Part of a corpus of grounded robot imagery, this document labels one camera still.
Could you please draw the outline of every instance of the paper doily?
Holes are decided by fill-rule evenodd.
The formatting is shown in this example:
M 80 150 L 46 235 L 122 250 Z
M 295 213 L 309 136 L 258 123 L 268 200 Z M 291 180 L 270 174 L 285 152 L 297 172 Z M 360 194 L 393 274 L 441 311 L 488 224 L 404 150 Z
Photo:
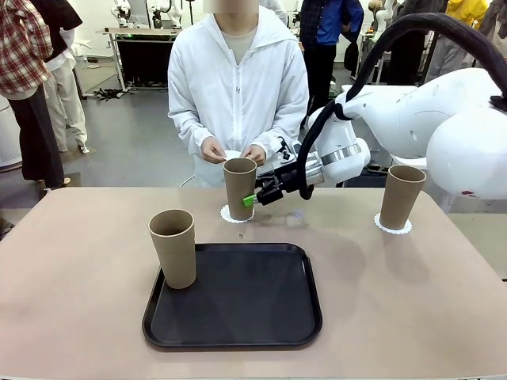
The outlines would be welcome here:
M 220 210 L 220 215 L 222 216 L 223 220 L 229 223 L 246 223 L 254 217 L 255 211 L 253 211 L 251 218 L 248 218 L 247 220 L 236 220 L 231 217 L 231 213 L 229 212 L 229 205 L 226 204 L 224 207 L 222 207 L 222 210 Z
M 226 150 L 225 151 L 225 158 L 227 160 L 231 160 L 233 158 L 240 158 L 241 152 L 238 152 L 237 150 Z
M 408 234 L 412 230 L 412 222 L 408 219 L 406 220 L 405 226 L 401 230 L 389 230 L 388 228 L 382 226 L 380 224 L 380 213 L 375 215 L 373 221 L 375 222 L 377 227 L 379 227 L 382 231 L 385 231 L 389 234 L 404 235 L 404 234 Z

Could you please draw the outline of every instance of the yellow jacket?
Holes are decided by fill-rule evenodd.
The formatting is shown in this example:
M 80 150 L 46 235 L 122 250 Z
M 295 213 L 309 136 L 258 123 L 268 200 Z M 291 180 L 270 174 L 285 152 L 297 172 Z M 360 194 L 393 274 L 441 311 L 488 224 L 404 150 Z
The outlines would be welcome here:
M 478 29 L 487 9 L 486 0 L 449 0 L 445 13 L 470 26 L 477 21 L 474 29 Z

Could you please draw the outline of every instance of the person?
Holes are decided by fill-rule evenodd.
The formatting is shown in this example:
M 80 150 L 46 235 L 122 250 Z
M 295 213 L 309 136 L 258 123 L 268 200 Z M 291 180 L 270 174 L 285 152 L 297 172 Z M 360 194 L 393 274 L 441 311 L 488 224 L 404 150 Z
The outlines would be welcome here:
M 493 0 L 479 31 L 507 59 L 507 0 Z
M 67 0 L 30 0 L 39 11 L 51 32 L 53 54 L 45 59 L 51 76 L 44 83 L 49 116 L 60 152 L 67 152 L 66 116 L 79 151 L 87 154 L 88 135 L 85 112 L 79 99 L 73 69 L 75 59 L 70 50 L 74 42 L 74 29 L 82 24 L 81 18 Z
M 60 188 L 71 180 L 63 175 L 44 96 L 50 77 L 44 60 L 52 54 L 49 28 L 29 0 L 0 0 L 0 23 L 0 94 L 21 129 L 23 177 Z
M 224 184 L 225 150 L 258 165 L 297 138 L 308 102 L 297 39 L 257 0 L 219 0 L 181 32 L 169 63 L 169 118 L 201 186 Z
M 485 0 L 449 0 L 445 13 L 462 21 L 465 25 L 478 29 L 487 9 Z M 467 52 L 449 38 L 439 36 L 425 82 L 460 69 L 466 55 Z
M 328 102 L 340 34 L 356 42 L 363 19 L 359 0 L 303 1 L 300 35 L 310 88 L 309 115 Z
M 288 14 L 282 0 L 260 0 L 259 4 L 268 10 L 272 10 L 278 18 L 280 18 L 284 25 L 288 26 Z
M 442 0 L 405 0 L 398 17 L 412 13 L 437 13 Z M 417 74 L 421 65 L 422 53 L 425 49 L 426 32 L 411 30 L 405 32 L 391 47 L 391 61 L 388 85 L 413 86 L 417 82 Z

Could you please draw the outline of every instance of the zipper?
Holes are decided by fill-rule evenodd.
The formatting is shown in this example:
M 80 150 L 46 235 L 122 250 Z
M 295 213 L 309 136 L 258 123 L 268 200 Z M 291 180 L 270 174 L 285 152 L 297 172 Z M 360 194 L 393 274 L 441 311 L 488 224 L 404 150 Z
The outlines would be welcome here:
M 233 113 L 234 113 L 234 128 L 233 128 L 233 138 L 236 150 L 242 149 L 242 100 L 241 100 L 241 69 L 239 65 L 236 65 L 234 70 L 234 83 L 235 83 L 235 92 L 234 92 L 234 100 L 233 100 Z

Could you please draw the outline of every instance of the white jacket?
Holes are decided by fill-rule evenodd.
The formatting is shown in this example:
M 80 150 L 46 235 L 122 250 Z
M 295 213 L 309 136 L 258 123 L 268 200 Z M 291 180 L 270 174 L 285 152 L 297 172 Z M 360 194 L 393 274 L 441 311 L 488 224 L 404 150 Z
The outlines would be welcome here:
M 213 15 L 177 37 L 169 63 L 169 118 L 196 164 L 202 185 L 221 186 L 221 165 L 200 146 L 215 136 L 224 150 L 261 146 L 269 160 L 282 136 L 296 139 L 307 113 L 308 83 L 297 39 L 266 8 L 252 47 L 236 64 Z

